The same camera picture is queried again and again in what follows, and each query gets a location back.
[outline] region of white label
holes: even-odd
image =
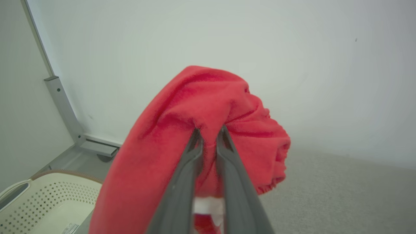
[[[61,234],[74,234],[79,225],[69,223]]]

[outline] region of metal bracket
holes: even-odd
[[[84,129],[78,122],[78,119],[72,110],[59,77],[51,76],[45,79],[45,82],[75,145],[97,155],[114,157],[117,154],[119,147],[110,145],[108,142],[99,142],[96,141],[96,139],[89,139],[85,136]]]

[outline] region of red fabric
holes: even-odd
[[[258,194],[284,179],[290,139],[247,82],[226,71],[187,67],[131,129],[101,188],[89,233],[144,233],[195,127],[205,141],[196,195],[219,197],[215,139],[224,124]],[[196,215],[197,229],[215,233],[209,220]]]

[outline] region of basket handle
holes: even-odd
[[[11,186],[9,186],[8,188],[6,188],[5,190],[3,190],[3,192],[0,193],[0,211],[2,211],[3,209],[5,209],[9,204],[11,204],[12,202],[14,202],[17,198],[19,198],[26,190],[28,190],[30,188],[30,184],[31,184],[32,180],[31,179],[27,179],[27,180],[22,180],[20,182],[17,182]],[[19,194],[16,194],[14,197],[11,197],[8,201],[8,199],[6,198],[8,195],[10,195],[12,192],[17,192],[15,191],[15,188],[19,187],[20,185],[23,184],[27,184],[27,187],[23,190],[20,191]]]

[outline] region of laundry basket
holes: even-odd
[[[73,234],[94,208],[102,182],[48,171],[0,194],[0,234]]]

